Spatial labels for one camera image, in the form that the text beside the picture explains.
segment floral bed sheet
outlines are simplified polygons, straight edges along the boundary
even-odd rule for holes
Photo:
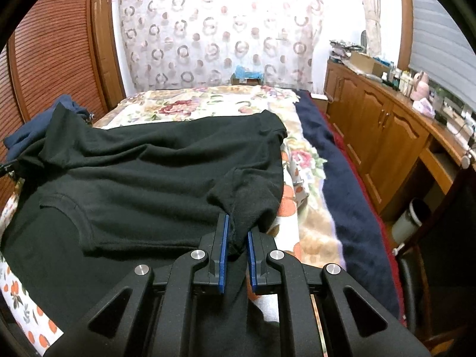
[[[269,110],[287,129],[281,146],[284,188],[277,217],[268,234],[278,249],[316,267],[334,262],[345,267],[342,245],[322,194],[325,160],[303,137],[291,90],[261,86],[230,86],[206,89],[147,91],[124,99],[94,127],[113,127],[170,121],[188,121],[205,116],[248,115]],[[17,182],[0,216],[0,232],[15,213],[23,181]],[[30,298],[28,291],[0,254],[0,288],[10,311],[40,355],[63,333]],[[275,295],[258,297],[248,288],[248,297],[267,321],[279,321]]]

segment blue package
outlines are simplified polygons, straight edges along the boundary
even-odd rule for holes
[[[238,65],[235,70],[235,77],[237,79],[263,79],[263,73],[246,71],[241,65]]]
[[[387,67],[390,67],[390,62],[384,60],[384,59],[380,59],[379,57],[374,57],[374,59],[380,63],[382,63],[383,65],[387,66]]]

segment bed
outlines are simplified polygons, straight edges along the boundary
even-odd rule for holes
[[[205,116],[249,115],[263,110],[278,115],[288,133],[281,146],[283,197],[268,231],[277,247],[316,267],[330,262],[340,264],[401,320],[397,266],[382,221],[342,141],[332,133],[308,92],[260,86],[148,91],[124,99],[94,127],[110,129]],[[19,180],[0,217],[0,232],[15,213],[22,187],[23,181]],[[15,276],[14,262],[0,254],[3,298],[17,325],[37,353],[43,355],[63,332]],[[266,321],[278,321],[276,296],[257,297],[249,292],[248,297]]]

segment cardboard box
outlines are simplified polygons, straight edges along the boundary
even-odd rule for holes
[[[384,72],[388,73],[390,71],[390,68],[386,65],[376,61],[374,58],[366,54],[356,51],[352,51],[349,62],[359,70],[365,73],[371,73],[378,77],[382,77]]]

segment bottle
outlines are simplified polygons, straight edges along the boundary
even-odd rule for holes
[[[411,84],[412,84],[412,78],[410,77],[410,75],[405,75],[405,79],[403,80],[403,90],[402,90],[403,95],[410,96]]]
[[[393,78],[395,76],[395,66],[393,62],[390,64],[390,71],[389,71],[389,82],[390,84],[393,83]]]
[[[400,78],[400,84],[398,85],[398,90],[403,93],[403,90],[405,89],[405,80],[406,80],[406,76],[405,74],[403,73],[402,74],[402,77]]]
[[[395,75],[393,77],[393,81],[392,81],[392,86],[393,86],[393,89],[398,91],[398,87],[400,85],[400,78],[402,76],[402,70],[397,68],[395,70]]]
[[[443,99],[435,93],[433,95],[433,102],[431,104],[433,106],[433,110],[441,112],[441,108],[443,107]]]

